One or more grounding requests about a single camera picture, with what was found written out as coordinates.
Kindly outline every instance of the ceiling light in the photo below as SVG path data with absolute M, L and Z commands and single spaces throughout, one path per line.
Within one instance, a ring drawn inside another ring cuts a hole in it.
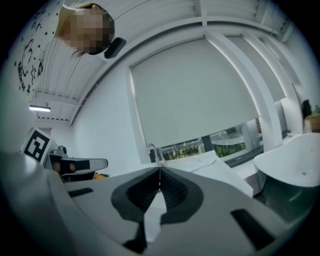
M 33 106 L 33 105 L 30 105 L 29 107 L 30 110 L 33 110 L 33 111 L 43 111 L 43 112 L 50 112 L 50 107 L 46 107 L 46 106 Z

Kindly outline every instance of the white wall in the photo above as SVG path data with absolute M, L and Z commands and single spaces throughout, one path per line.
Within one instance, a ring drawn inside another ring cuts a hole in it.
M 303 87 L 304 93 L 310 100 L 312 110 L 314 110 L 316 105 L 320 106 L 320 65 L 318 60 L 308 41 L 297 28 L 284 44 L 297 59 L 301 72 L 304 74 L 306 81 Z
M 140 164 L 127 82 L 124 67 L 115 66 L 100 80 L 72 126 L 80 157 L 108 160 L 103 174 L 118 175 Z
M 38 128 L 51 128 L 51 136 L 54 138 L 58 146 L 63 145 L 66 147 L 67 155 L 70 158 L 79 158 L 78 149 L 75 145 L 75 137 L 73 128 L 66 124 L 47 123 L 46 121 L 38 120 L 35 122 Z

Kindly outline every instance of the faucet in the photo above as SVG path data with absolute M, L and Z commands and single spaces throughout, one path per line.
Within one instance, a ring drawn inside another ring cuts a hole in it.
M 157 164 L 159 165 L 159 167 L 165 165 L 167 163 L 167 161 L 164 158 L 164 154 L 161 154 L 161 158 L 159 158 L 158 153 L 157 153 L 157 148 L 153 143 L 149 143 L 148 145 L 148 153 L 150 154 L 151 152 L 151 148 L 154 149 L 154 155 L 155 155 L 155 161 L 157 162 Z

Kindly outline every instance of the ceiling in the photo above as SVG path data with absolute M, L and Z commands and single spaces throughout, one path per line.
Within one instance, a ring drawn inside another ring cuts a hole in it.
M 88 0 L 66 0 L 68 6 Z M 288 18 L 274 5 L 262 0 L 96 0 L 115 20 L 115 36 L 130 44 L 160 26 L 203 15 L 231 17 L 256 22 L 283 33 Z M 110 62 L 104 53 L 72 57 L 74 49 L 55 41 L 47 55 L 43 80 L 34 89 L 31 105 L 47 106 L 51 112 L 38 112 L 38 118 L 52 122 L 68 121 L 81 106 L 88 87 Z

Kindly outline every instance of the blonde hair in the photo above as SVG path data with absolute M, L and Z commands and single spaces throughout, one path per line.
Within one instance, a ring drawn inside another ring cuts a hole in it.
M 113 25 L 111 27 L 109 27 L 109 30 L 112 31 L 112 33 L 115 33 L 115 25 L 114 25 L 114 19 L 111 17 L 111 15 L 105 10 L 103 9 L 99 4 L 95 3 L 95 2 L 86 2 L 80 5 L 74 5 L 71 6 L 74 9 L 92 9 L 93 6 L 97 6 L 102 12 L 103 15 L 106 15 L 110 20 L 112 20 Z M 81 57 L 82 55 L 84 55 L 86 52 L 84 52 L 83 50 L 76 50 L 73 54 L 72 57 Z

